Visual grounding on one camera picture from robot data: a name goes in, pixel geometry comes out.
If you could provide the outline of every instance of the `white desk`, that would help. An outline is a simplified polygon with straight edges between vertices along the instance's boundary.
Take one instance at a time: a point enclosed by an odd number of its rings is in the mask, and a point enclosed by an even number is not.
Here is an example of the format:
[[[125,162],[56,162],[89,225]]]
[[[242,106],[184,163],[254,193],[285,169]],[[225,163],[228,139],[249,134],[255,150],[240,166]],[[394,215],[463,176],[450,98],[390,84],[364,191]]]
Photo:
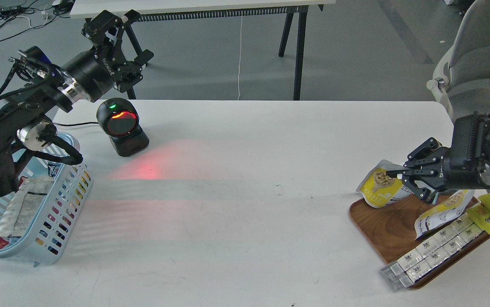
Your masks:
[[[95,120],[80,102],[57,122]],[[490,239],[393,292],[348,216],[380,161],[452,124],[434,102],[135,101],[150,145],[81,142],[94,187],[52,266],[0,261],[0,306],[490,306]]]
[[[116,15],[124,15],[132,9],[141,15],[146,15],[169,12],[310,6],[335,2],[336,0],[129,0],[126,2],[119,0],[77,0],[70,16],[71,18],[95,17],[102,10],[108,10]]]
[[[160,21],[178,19],[201,19],[213,17],[235,17],[249,15],[286,14],[278,55],[284,56],[286,42],[294,13],[298,14],[298,37],[296,41],[296,66],[294,68],[293,100],[300,100],[302,86],[302,66],[306,40],[306,22],[309,5],[318,4],[321,10],[324,4],[333,4],[336,0],[132,0],[125,3],[117,0],[78,0],[70,12],[72,18],[97,16],[108,10],[115,15],[124,15],[129,10],[141,14],[139,21]],[[133,30],[129,27],[126,33],[130,37],[135,52],[142,51]]]

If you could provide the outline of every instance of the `black table leg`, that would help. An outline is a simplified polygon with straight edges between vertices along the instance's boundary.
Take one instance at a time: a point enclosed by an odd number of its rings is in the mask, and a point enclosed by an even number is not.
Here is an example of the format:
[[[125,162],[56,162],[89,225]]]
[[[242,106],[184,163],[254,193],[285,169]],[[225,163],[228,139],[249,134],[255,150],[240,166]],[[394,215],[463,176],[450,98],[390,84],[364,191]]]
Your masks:
[[[290,32],[290,26],[292,25],[292,17],[294,16],[293,12],[289,12],[286,14],[285,26],[282,29],[282,37],[280,43],[280,52],[279,56],[282,58],[285,55],[286,41],[288,40],[288,33]]]
[[[130,41],[132,42],[133,50],[135,50],[137,55],[141,54],[142,49],[141,49],[141,46],[139,45],[137,37],[135,36],[135,33],[132,29],[132,26],[129,26],[126,28],[126,34],[130,38]]]
[[[128,93],[128,99],[137,99],[137,97],[135,96],[135,91],[134,91],[133,87],[131,89],[127,90],[126,93]]]
[[[294,69],[293,100],[300,100],[300,88],[302,86],[302,64],[304,61],[304,45],[306,42],[306,18],[307,12],[301,12],[298,16],[298,42],[296,44],[296,68]]]

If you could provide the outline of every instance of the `robotic arm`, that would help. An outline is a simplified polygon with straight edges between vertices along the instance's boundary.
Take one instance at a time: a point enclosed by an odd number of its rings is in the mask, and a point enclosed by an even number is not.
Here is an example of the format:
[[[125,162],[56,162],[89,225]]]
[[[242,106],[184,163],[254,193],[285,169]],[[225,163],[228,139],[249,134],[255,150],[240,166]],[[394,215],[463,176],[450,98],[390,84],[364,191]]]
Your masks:
[[[450,148],[429,138],[407,158],[406,169],[387,175],[401,174],[402,183],[428,203],[436,192],[448,189],[490,188],[490,115],[474,113],[457,119]],[[423,181],[434,192],[418,187],[416,181]]]
[[[17,191],[18,175],[33,156],[78,164],[80,153],[56,136],[56,127],[46,116],[53,107],[70,112],[79,99],[94,102],[112,88],[124,93],[142,79],[142,66],[153,57],[142,51],[128,61],[121,50],[122,36],[127,27],[140,18],[133,10],[124,17],[101,12],[86,23],[82,34],[93,44],[62,67],[52,64],[36,46],[20,58],[11,58],[12,69],[0,89],[0,101],[7,103],[0,110],[0,197]],[[23,89],[2,94],[14,75],[28,82]],[[43,148],[55,144],[69,156],[55,157]],[[23,151],[17,161],[13,154]]]

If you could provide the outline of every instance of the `snack image on bag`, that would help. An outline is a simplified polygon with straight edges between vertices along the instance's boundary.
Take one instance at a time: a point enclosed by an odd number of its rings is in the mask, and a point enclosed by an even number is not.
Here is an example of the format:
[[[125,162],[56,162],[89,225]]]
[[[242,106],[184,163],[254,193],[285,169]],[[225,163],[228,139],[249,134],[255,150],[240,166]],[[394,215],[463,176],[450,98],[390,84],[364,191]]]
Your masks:
[[[403,169],[403,167],[387,160],[381,160],[368,173],[356,191],[362,194],[366,203],[374,208],[381,208],[403,199],[412,192],[402,184],[400,179],[387,175],[387,171],[398,169]]]
[[[376,171],[374,173],[374,187],[372,192],[377,192],[380,188],[391,186],[395,183],[395,179],[389,177],[386,171]]]

